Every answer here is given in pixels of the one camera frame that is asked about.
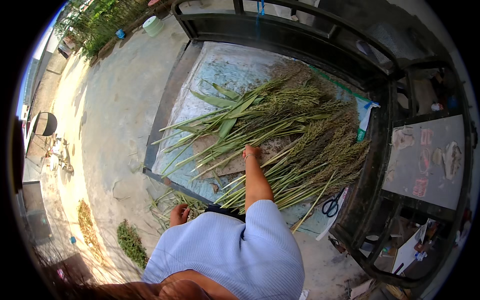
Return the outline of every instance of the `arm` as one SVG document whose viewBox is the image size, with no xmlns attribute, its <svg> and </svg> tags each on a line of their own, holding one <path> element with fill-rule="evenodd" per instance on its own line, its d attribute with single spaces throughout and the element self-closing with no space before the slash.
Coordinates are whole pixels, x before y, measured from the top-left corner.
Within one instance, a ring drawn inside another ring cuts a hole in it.
<svg viewBox="0 0 480 300">
<path fill-rule="evenodd" d="M 260 148 L 253 148 L 250 145 L 245 145 L 243 151 L 243 158 L 245 159 L 245 211 L 250 205 L 258 200 L 272 200 L 273 192 L 270 184 L 265 178 L 257 157 L 261 154 Z"/>
</svg>

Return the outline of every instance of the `blue string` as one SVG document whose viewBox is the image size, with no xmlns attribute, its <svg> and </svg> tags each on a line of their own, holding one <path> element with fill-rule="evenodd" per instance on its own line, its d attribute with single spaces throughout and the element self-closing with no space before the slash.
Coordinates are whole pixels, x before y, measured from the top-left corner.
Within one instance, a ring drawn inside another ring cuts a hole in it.
<svg viewBox="0 0 480 300">
<path fill-rule="evenodd" d="M 257 32 L 257 39 L 260 39 L 260 14 L 265 15 L 265 2 L 262 0 L 262 12 L 260 13 L 260 3 L 257 1 L 257 21 L 256 21 L 256 32 Z"/>
</svg>

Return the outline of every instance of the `concrete ground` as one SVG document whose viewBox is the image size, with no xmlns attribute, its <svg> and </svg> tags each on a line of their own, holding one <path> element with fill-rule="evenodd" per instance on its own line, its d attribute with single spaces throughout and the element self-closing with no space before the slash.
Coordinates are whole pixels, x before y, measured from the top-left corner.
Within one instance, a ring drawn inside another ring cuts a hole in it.
<svg viewBox="0 0 480 300">
<path fill-rule="evenodd" d="M 116 229 L 123 219 L 138 228 L 147 255 L 158 242 L 155 228 L 160 226 L 148 212 L 148 192 L 155 197 L 165 186 L 143 175 L 141 162 L 168 75 L 187 41 L 170 17 L 156 37 L 137 30 L 93 67 L 73 56 L 62 73 L 52 111 L 58 118 L 57 133 L 69 143 L 74 174 L 43 170 L 42 193 L 50 224 L 63 228 L 56 232 L 56 243 L 68 244 L 68 236 L 74 235 L 76 247 L 101 281 L 140 278 L 141 270 L 117 244 Z M 81 199 L 91 207 L 103 265 L 95 263 L 76 223 Z M 344 298 L 348 284 L 365 278 L 355 261 L 339 254 L 326 237 L 316 241 L 297 232 L 295 238 L 309 299 Z"/>
</svg>

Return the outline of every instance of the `sky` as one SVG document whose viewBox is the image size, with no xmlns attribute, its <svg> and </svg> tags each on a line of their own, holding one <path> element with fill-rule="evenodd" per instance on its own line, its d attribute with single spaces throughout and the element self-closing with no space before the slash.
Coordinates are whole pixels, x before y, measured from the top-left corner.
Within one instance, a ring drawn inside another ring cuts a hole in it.
<svg viewBox="0 0 480 300">
<path fill-rule="evenodd" d="M 58 16 L 60 15 L 60 12 L 61 12 L 62 9 L 63 9 L 63 7 L 61 7 L 59 9 L 59 11 L 56 13 L 56 15 L 53 17 L 53 19 L 48 24 L 48 27 L 46 28 L 45 32 L 42 35 L 42 38 L 40 39 L 37 47 L 35 48 L 35 51 L 33 52 L 33 55 L 32 55 L 33 58 L 36 58 L 38 60 L 40 59 L 40 57 L 42 55 L 42 52 L 43 52 L 43 49 L 47 45 L 48 37 L 50 36 L 50 34 L 53 30 L 53 25 L 55 25 L 55 22 L 56 22 Z M 17 112 L 16 112 L 17 117 L 20 117 L 20 115 L 22 113 L 22 105 L 24 103 L 25 84 L 26 84 L 26 79 L 27 79 L 26 71 L 28 70 L 28 66 L 31 64 L 32 57 L 29 58 L 29 63 L 27 65 L 26 69 L 24 70 L 24 75 L 22 76 L 22 82 L 20 83 L 20 93 L 19 93 L 19 97 L 18 97 Z"/>
</svg>

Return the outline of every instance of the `black metal frame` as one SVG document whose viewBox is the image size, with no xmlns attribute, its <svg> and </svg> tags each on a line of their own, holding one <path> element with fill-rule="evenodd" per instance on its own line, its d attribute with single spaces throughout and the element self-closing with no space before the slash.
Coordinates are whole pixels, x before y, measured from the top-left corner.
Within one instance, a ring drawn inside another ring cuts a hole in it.
<svg viewBox="0 0 480 300">
<path fill-rule="evenodd" d="M 308 25 L 276 16 L 246 12 L 242 0 L 233 0 L 234 10 L 217 12 L 201 10 L 196 13 L 184 14 L 179 5 L 186 1 L 176 0 L 172 5 L 172 11 L 190 40 L 240 44 L 297 58 L 368 92 L 371 100 L 381 104 L 380 108 L 372 110 L 369 132 L 367 132 L 367 137 L 372 141 L 371 150 L 365 160 L 360 179 L 349 190 L 347 200 L 330 231 L 345 245 L 352 257 L 370 276 L 404 288 L 413 288 L 430 282 L 445 263 L 450 247 L 454 244 L 456 230 L 460 226 L 463 212 L 468 206 L 472 159 L 471 127 L 466 97 L 458 76 L 456 79 L 459 87 L 460 109 L 417 116 L 411 74 L 415 70 L 441 67 L 450 68 L 455 72 L 451 68 L 453 63 L 450 59 L 447 58 L 447 62 L 436 57 L 418 61 L 397 59 L 384 45 L 348 21 L 295 0 L 264 1 L 289 7 L 292 12 L 297 10 L 306 12 L 331 22 L 333 27 L 330 32 L 326 33 Z M 340 32 L 344 30 L 383 53 L 390 60 L 386 64 L 388 67 L 370 60 L 363 53 L 348 47 L 344 42 L 342 43 L 339 37 L 341 36 Z M 402 77 L 407 79 L 409 94 L 409 114 L 407 118 L 403 119 L 397 114 L 398 102 L 396 100 L 396 81 Z M 404 124 L 458 114 L 462 114 L 464 118 L 465 168 L 456 211 L 383 191 L 384 174 L 390 157 L 389 141 L 392 129 Z M 374 245 L 374 250 L 368 257 L 365 257 L 360 252 L 360 246 L 364 243 L 366 236 L 371 233 L 372 225 L 378 217 L 377 213 L 383 201 L 389 201 L 391 207 L 385 214 L 386 221 L 383 229 L 376 232 L 379 239 Z M 384 272 L 374 266 L 383 244 L 390 235 L 392 224 L 399 217 L 403 207 L 451 225 L 446 241 L 447 248 L 440 255 L 441 261 L 427 275 L 417 279 Z"/>
</svg>

